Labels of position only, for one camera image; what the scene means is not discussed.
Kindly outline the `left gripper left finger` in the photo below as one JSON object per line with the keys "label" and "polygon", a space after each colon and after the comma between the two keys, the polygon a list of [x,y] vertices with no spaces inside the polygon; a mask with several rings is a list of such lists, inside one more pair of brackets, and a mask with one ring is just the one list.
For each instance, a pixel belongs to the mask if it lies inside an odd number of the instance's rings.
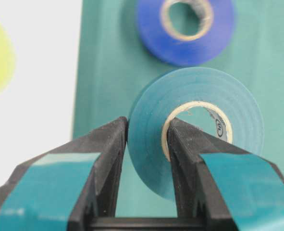
{"label": "left gripper left finger", "polygon": [[120,117],[19,164],[0,187],[0,231],[84,231],[113,217],[126,138]]}

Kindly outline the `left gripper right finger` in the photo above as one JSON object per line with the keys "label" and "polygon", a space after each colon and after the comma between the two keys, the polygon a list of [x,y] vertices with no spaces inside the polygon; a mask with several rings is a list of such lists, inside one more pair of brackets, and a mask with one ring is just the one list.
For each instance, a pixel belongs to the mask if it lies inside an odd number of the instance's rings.
{"label": "left gripper right finger", "polygon": [[177,214],[208,231],[284,231],[276,164],[174,119],[168,129]]}

